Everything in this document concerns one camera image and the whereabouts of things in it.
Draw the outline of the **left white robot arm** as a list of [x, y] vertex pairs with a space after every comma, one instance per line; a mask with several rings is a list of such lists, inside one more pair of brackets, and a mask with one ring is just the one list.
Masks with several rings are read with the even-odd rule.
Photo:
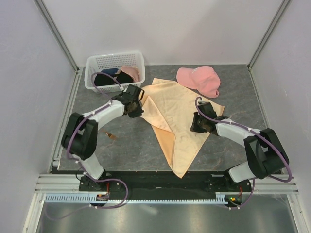
[[130, 84], [99, 108], [84, 114], [72, 113], [69, 117], [61, 145], [67, 151], [67, 158], [79, 164], [91, 178], [89, 184], [96, 191], [105, 189], [107, 184], [102, 176], [104, 168], [95, 155], [98, 131], [121, 116], [142, 116], [144, 93], [143, 89]]

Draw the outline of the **peach cloth napkin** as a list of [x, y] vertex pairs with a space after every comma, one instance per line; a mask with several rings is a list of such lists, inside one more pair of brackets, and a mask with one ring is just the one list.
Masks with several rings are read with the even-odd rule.
[[182, 178], [210, 135], [190, 131], [199, 94], [158, 78], [143, 90], [141, 117], [151, 124], [174, 174]]

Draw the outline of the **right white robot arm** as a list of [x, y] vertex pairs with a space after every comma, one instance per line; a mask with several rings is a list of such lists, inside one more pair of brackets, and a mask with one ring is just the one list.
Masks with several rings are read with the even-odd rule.
[[270, 128], [253, 129], [239, 124], [228, 117], [218, 116], [210, 102], [195, 100], [192, 126], [195, 133], [211, 133], [227, 138], [245, 149], [247, 161], [227, 170], [223, 178], [223, 187], [234, 191], [240, 182], [249, 179], [270, 177], [288, 183], [292, 180], [289, 158], [276, 134]]

